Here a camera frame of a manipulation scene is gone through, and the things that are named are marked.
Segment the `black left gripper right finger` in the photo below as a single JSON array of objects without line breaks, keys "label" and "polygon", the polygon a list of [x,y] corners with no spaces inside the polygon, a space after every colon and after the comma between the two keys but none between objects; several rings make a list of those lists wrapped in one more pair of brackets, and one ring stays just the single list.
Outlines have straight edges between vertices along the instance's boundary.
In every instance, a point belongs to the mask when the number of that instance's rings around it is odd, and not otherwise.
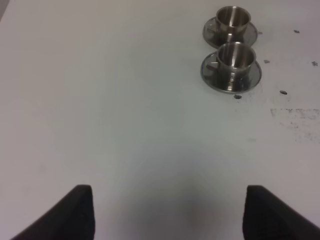
[{"label": "black left gripper right finger", "polygon": [[320,228],[261,185],[246,189],[245,240],[318,240]]}]

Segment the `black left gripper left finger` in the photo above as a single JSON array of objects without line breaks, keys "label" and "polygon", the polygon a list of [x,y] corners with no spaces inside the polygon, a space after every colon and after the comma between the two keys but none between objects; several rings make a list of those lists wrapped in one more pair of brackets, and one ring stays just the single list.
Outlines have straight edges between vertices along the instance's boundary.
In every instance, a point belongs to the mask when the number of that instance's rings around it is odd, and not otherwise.
[{"label": "black left gripper left finger", "polygon": [[81,184],[13,239],[93,240],[95,232],[93,190]]}]

